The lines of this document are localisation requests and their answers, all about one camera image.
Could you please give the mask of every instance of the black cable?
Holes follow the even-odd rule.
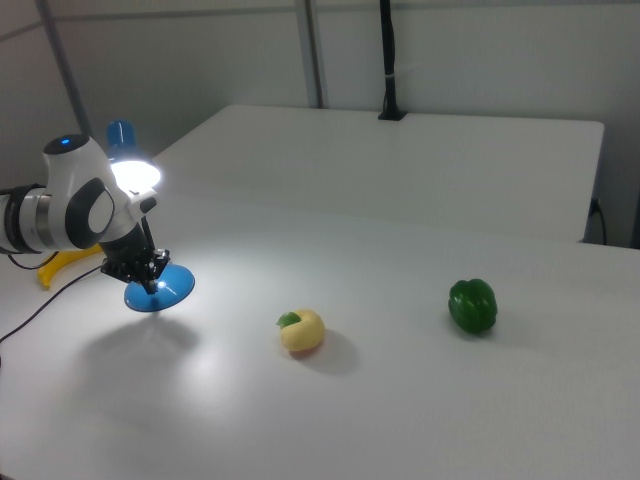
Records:
[[[600,224],[602,225],[602,244],[607,244],[607,226],[604,222],[604,214],[602,213],[602,208],[600,207],[600,200],[598,198],[591,199],[591,205],[589,205],[589,215],[588,218],[593,217],[595,214],[600,216]]]
[[[4,342],[7,338],[11,337],[12,335],[18,333],[20,330],[22,330],[24,327],[26,327],[27,325],[29,325],[29,323],[31,323],[31,321],[36,318],[36,316],[42,312],[42,310],[44,310],[45,308],[47,308],[51,302],[53,302],[56,298],[58,298],[58,296],[64,292],[67,288],[69,288],[70,286],[74,285],[75,283],[79,282],[80,280],[82,280],[84,277],[86,277],[87,275],[95,272],[96,270],[99,270],[101,266],[96,267],[96,268],[92,268],[91,270],[89,270],[88,272],[83,273],[82,275],[80,275],[79,277],[74,278],[73,280],[71,280],[69,283],[67,283],[64,287],[62,287],[60,290],[58,290],[55,294],[53,294],[53,296],[47,300],[38,310],[35,311],[35,313],[33,315],[31,315],[29,318],[27,318],[24,322],[22,322],[21,325],[17,326],[16,328],[14,328],[13,330],[11,330],[9,333],[7,333],[4,337],[0,338],[0,344],[2,344],[2,342]],[[2,367],[2,357],[0,356],[0,368]]]
[[[11,260],[11,263],[13,263],[18,268],[22,268],[23,270],[37,270],[39,268],[44,267],[45,265],[48,265],[51,262],[51,260],[56,258],[58,253],[60,253],[60,252],[54,252],[53,255],[51,255],[44,262],[42,262],[40,265],[36,265],[35,267],[27,267],[26,265],[22,265],[22,264],[18,263],[18,261],[15,258],[13,258],[13,255],[7,255],[7,257],[9,257],[9,260]]]
[[[604,215],[602,214],[602,209],[600,208],[600,205],[598,205],[597,211],[598,211],[598,214],[600,215],[600,223],[602,224],[602,244],[606,245],[607,244],[607,226],[604,223]]]

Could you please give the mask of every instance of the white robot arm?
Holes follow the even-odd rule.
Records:
[[[155,293],[169,261],[168,250],[156,250],[145,219],[156,192],[120,189],[109,159],[87,135],[52,140],[44,158],[46,187],[0,191],[0,253],[78,250],[99,243],[106,254],[103,273]]]

